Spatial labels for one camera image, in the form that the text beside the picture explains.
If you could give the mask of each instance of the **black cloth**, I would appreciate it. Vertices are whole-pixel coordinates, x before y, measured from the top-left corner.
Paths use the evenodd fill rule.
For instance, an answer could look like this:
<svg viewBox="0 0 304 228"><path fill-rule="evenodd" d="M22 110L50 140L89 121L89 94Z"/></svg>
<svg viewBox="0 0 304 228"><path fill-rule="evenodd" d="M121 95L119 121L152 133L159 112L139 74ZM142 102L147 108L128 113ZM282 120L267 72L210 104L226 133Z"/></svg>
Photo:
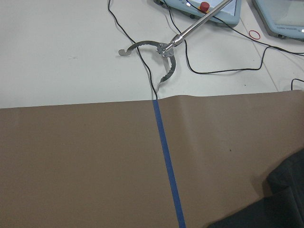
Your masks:
<svg viewBox="0 0 304 228"><path fill-rule="evenodd" d="M209 228L304 228L304 149L284 160L267 182L273 196Z"/></svg>

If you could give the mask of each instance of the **brown paper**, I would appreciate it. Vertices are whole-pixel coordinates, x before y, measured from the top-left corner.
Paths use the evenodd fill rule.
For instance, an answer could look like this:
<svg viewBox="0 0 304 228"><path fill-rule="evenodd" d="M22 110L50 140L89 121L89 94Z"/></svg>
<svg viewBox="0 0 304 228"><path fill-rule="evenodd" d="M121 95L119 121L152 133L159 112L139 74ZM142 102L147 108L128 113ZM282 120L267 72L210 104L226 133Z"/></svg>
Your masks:
<svg viewBox="0 0 304 228"><path fill-rule="evenodd" d="M269 194L304 93L159 101L188 228ZM151 101L0 109L0 227L178 227Z"/></svg>

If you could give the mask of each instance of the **metal rod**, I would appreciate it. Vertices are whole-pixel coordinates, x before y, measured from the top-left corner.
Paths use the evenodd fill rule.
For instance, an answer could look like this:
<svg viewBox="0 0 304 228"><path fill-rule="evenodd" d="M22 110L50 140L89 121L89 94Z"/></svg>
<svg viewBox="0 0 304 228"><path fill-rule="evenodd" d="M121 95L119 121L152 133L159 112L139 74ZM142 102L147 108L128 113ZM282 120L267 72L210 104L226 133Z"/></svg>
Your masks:
<svg viewBox="0 0 304 228"><path fill-rule="evenodd" d="M192 33L195 29L197 29L202 24L205 24L211 17L213 17L215 14L217 14L222 8L224 8L231 1L232 0L223 0L219 5L214 7L209 13L204 15L201 19L199 19L197 22L195 22L193 25L191 25L189 28L187 28L181 34L176 35L171 40L170 44L163 50L163 52L166 52L166 51L170 50L172 47L176 47L179 44L181 44L190 33Z"/></svg>

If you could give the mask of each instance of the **blue tape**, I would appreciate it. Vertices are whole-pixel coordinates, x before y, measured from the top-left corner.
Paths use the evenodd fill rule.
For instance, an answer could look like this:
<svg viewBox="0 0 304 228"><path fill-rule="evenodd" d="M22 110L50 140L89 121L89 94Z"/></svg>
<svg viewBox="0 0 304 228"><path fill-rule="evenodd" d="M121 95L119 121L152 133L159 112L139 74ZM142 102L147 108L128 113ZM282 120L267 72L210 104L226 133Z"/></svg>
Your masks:
<svg viewBox="0 0 304 228"><path fill-rule="evenodd" d="M161 138L162 152L163 152L163 156L165 158L165 163L166 163L167 173L168 173L169 182L170 182L170 186L171 186L171 192L172 192L172 196L173 196L177 220L179 222L180 228L186 228L184 214L183 214L182 208L181 208L179 191L177 189L177 184L176 184L173 166L172 166L172 162L171 162L171 157L170 157L170 153L169 153L169 148L168 148L168 144L167 144L166 134L165 134L165 130L164 130L164 127L162 124L162 118L161 118L162 116L161 116L161 112L160 112L160 107L158 105L157 100L153 100L153 107L154 107L158 132L159 132L159 135Z"/></svg>

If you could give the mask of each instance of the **white table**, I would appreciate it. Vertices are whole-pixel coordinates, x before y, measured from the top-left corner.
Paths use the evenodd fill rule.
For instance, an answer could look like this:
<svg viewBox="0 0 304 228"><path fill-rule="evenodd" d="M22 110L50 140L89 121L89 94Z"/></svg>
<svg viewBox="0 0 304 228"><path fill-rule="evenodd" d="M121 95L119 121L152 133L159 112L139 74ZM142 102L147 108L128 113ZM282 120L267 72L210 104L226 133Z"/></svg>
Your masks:
<svg viewBox="0 0 304 228"><path fill-rule="evenodd" d="M153 0L112 0L111 9L136 41L168 42L175 34L168 11ZM173 14L182 30L193 23L176 10ZM245 0L235 28L243 33L255 29L262 41L304 51L303 42L268 36ZM118 55L131 42L114 25L105 0L3 0L0 30L1 108L152 98L138 56ZM193 33L188 44L191 64L198 71L257 67L263 51L261 45L213 23ZM142 48L142 54L157 84L166 73L163 60L154 48ZM304 77L303 58L275 50L269 51L259 71L218 75L190 72L183 44L175 49L175 56L176 71L160 87L159 98L283 91L290 89L292 78ZM295 88L304 87L297 84Z"/></svg>

